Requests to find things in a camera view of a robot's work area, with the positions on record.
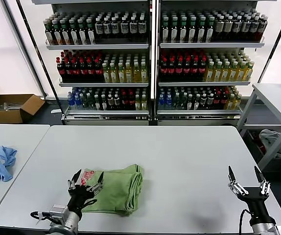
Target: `bottle label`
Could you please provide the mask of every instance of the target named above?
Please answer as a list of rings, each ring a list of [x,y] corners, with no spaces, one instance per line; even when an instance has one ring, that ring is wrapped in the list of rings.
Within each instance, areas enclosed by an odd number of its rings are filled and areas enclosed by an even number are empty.
[[[103,110],[107,110],[107,104],[106,103],[102,103],[102,108],[103,108]]]
[[[234,22],[232,32],[238,33],[240,31],[240,25],[241,25],[241,22]]]
[[[71,31],[71,36],[72,36],[74,45],[78,45],[78,38],[77,38],[76,32]]]
[[[97,34],[103,34],[103,25],[101,23],[96,23],[95,28]]]
[[[244,71],[239,71],[238,75],[237,75],[237,81],[240,82],[242,81],[242,77],[244,75]]]
[[[212,77],[212,71],[208,71],[207,76],[206,76],[206,82],[210,82]]]
[[[216,32],[222,32],[222,30],[223,30],[223,26],[224,26],[224,22],[217,22],[216,24],[215,24],[215,31]]]
[[[212,29],[212,28],[209,28],[209,29],[207,30],[206,43],[209,43],[209,42],[211,41],[212,33],[213,33],[213,29]]]
[[[162,37],[162,42],[163,43],[167,43],[168,42],[168,30],[167,29],[164,29],[163,30],[163,37]]]
[[[90,38],[91,44],[95,44],[95,36],[93,31],[88,31],[88,36]]]
[[[62,36],[64,38],[64,41],[66,42],[66,45],[70,45],[70,38],[68,36],[68,33],[67,32],[62,32]]]
[[[177,29],[172,29],[171,31],[171,43],[175,43],[176,42],[176,35],[178,34],[178,30]]]
[[[111,30],[113,34],[119,33],[119,24],[118,23],[111,23]]]
[[[110,34],[111,33],[111,28],[110,28],[110,24],[109,23],[104,23],[103,24],[103,31],[105,32],[105,34]]]
[[[242,33],[247,33],[250,27],[250,22],[243,22],[241,32]]]
[[[137,33],[138,25],[137,23],[130,23],[130,31],[132,34]]]
[[[266,27],[267,27],[267,22],[260,22],[257,32],[263,33]]]
[[[250,25],[249,32],[256,33],[256,31],[258,29],[258,25],[259,25],[258,22],[252,22],[251,25]]]
[[[215,75],[214,75],[214,82],[218,82],[219,81],[219,77],[220,77],[221,71],[216,71]]]
[[[119,79],[120,79],[120,83],[124,82],[124,73],[119,72]]]
[[[173,74],[174,73],[174,69],[172,68],[172,69],[168,69],[168,73],[169,74]]]
[[[87,42],[86,42],[86,35],[85,35],[84,31],[80,31],[80,37],[81,37],[81,40],[82,40],[82,44],[83,45],[87,44]]]
[[[223,31],[228,33],[231,31],[232,29],[232,25],[233,25],[233,22],[225,22],[224,23],[224,27],[223,27]]]
[[[60,33],[59,32],[54,32],[54,35],[56,36],[58,44],[59,45],[63,45],[63,41],[62,41]]]
[[[203,28],[198,30],[198,38],[197,38],[198,43],[201,43],[203,41],[204,33],[205,30]]]
[[[189,30],[189,35],[188,35],[188,43],[192,43],[194,40],[194,36],[195,36],[195,29],[191,28]]]
[[[131,83],[132,82],[132,76],[130,72],[126,73],[126,82],[127,83]]]
[[[129,23],[121,23],[121,32],[123,34],[129,33]]]
[[[234,82],[234,77],[235,77],[236,71],[232,71],[229,77],[229,82]]]
[[[226,82],[227,75],[228,75],[228,71],[227,70],[223,71],[222,77],[221,77],[221,82]]]
[[[146,33],[146,23],[139,23],[139,33]]]
[[[112,82],[117,82],[117,75],[115,72],[111,72],[111,79],[112,79]]]
[[[47,36],[47,39],[48,39],[49,44],[50,44],[50,45],[53,45],[53,38],[52,38],[51,33],[46,32],[46,36]]]
[[[191,109],[191,103],[187,103],[187,110]]]
[[[145,71],[141,72],[141,82],[144,83],[147,80],[147,73]]]
[[[103,77],[105,78],[105,82],[106,82],[106,83],[110,83],[109,74],[108,74],[107,72],[105,72],[105,73],[103,74]]]
[[[186,37],[186,29],[182,28],[180,33],[180,43],[185,42],[185,37]]]

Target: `white table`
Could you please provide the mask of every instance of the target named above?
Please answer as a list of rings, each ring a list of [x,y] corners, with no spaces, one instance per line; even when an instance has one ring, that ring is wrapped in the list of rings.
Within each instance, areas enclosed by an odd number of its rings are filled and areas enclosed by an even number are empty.
[[[255,83],[253,84],[254,90],[246,104],[244,112],[237,123],[237,129],[249,129],[251,125],[244,124],[248,114],[250,113],[251,107],[257,96],[261,101],[270,109],[270,111],[281,121],[281,84],[266,84],[266,83]],[[264,169],[268,163],[274,158],[278,150],[281,148],[281,135],[274,142],[271,148],[266,152],[263,158],[259,161],[258,166],[260,169]]]
[[[16,149],[16,162],[8,167],[13,179],[3,182],[0,179],[0,202],[7,194],[25,163],[49,129],[49,125],[8,125],[0,124],[0,146]]]
[[[231,126],[52,126],[0,205],[0,227],[48,230],[30,217],[70,199],[67,179],[80,168],[144,167],[140,207],[129,217],[84,213],[80,232],[237,233],[247,207],[228,188],[228,165],[243,186],[258,186],[256,165]],[[266,201],[281,225],[273,193]],[[249,215],[243,232],[252,233]]]

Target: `shelf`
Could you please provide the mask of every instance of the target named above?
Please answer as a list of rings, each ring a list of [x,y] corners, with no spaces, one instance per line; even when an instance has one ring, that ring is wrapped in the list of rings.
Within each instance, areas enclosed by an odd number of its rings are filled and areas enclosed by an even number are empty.
[[[94,3],[94,2],[132,2],[146,0],[32,0],[35,5],[64,3]]]
[[[198,115],[198,116],[210,116],[210,115],[240,115],[240,110],[158,110],[158,115]]]
[[[160,43],[160,48],[259,48],[263,46],[264,43]]]
[[[59,83],[60,87],[148,87],[148,83]]]
[[[250,82],[159,82],[160,87],[247,86]]]

